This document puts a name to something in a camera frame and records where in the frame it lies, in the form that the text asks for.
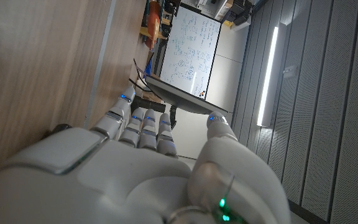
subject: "whiteboard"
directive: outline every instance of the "whiteboard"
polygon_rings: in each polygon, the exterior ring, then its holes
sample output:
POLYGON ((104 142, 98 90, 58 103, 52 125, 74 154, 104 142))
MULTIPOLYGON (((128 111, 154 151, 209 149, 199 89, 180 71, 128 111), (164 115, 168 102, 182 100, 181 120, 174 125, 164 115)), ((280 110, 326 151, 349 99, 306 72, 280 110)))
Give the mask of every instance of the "whiteboard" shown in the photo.
POLYGON ((161 80, 205 99, 221 23, 180 7, 172 20, 161 80))

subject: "fluorescent light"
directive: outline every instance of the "fluorescent light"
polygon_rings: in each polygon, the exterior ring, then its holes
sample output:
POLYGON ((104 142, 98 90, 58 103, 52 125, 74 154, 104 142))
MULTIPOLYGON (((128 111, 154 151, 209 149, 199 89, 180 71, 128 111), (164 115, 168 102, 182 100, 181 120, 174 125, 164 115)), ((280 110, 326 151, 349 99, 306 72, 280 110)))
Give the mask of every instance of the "fluorescent light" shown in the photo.
POLYGON ((262 101, 260 102, 260 108, 259 108, 259 116, 258 116, 258 122, 257 122, 258 126, 262 126, 262 121, 263 121, 263 117, 264 117, 264 113, 265 113, 267 90, 269 88, 270 76, 272 74, 274 52, 276 50, 276 43, 277 43, 277 35, 278 35, 278 27, 274 27, 272 44, 270 46, 270 53, 268 55, 264 90, 262 92, 262 101))

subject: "wall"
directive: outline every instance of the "wall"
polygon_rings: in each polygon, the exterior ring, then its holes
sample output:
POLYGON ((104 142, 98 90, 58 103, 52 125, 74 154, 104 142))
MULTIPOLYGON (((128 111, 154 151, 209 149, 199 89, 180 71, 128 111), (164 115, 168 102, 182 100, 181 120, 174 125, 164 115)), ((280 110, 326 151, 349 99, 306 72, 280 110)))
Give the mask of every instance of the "wall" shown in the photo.
POLYGON ((358 223, 358 0, 270 0, 252 21, 234 132, 311 222, 358 223), (272 123, 261 128, 267 46, 278 22, 287 25, 287 38, 282 67, 273 71, 272 123), (283 79, 291 65, 298 75, 283 79))
MULTIPOLYGON (((242 61, 246 48, 248 27, 232 31, 222 25, 216 47, 216 55, 209 80, 206 101, 229 112, 226 119, 231 123, 242 61)), ((180 156, 197 158, 206 142, 206 120, 208 115, 194 114, 177 109, 177 125, 172 134, 180 156)))

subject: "white robotic hand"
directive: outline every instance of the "white robotic hand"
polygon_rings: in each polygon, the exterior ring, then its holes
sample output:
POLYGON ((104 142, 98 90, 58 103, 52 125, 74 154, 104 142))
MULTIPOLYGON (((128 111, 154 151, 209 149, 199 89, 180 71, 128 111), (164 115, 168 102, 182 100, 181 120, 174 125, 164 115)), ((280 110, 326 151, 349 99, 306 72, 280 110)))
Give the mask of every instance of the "white robotic hand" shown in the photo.
POLYGON ((9 158, 0 223, 290 223, 280 181, 217 112, 193 171, 177 159, 167 114, 156 133, 154 111, 135 110, 115 141, 134 94, 90 131, 66 129, 9 158))

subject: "white wall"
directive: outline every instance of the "white wall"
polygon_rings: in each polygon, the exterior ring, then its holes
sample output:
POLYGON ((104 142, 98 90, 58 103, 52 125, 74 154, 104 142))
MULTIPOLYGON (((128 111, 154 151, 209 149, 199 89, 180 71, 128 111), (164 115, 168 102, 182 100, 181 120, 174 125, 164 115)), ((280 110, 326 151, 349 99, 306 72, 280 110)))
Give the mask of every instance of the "white wall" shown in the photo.
MULTIPOLYGON (((229 114, 226 119, 229 124, 236 100, 247 35, 248 27, 235 32, 222 25, 209 80, 206 101, 227 110, 229 114)), ((169 113, 169 109, 170 105, 167 105, 166 113, 169 113)), ((177 109, 177 125, 172 134, 180 156, 195 159, 198 157, 207 140, 207 117, 205 114, 177 109)))

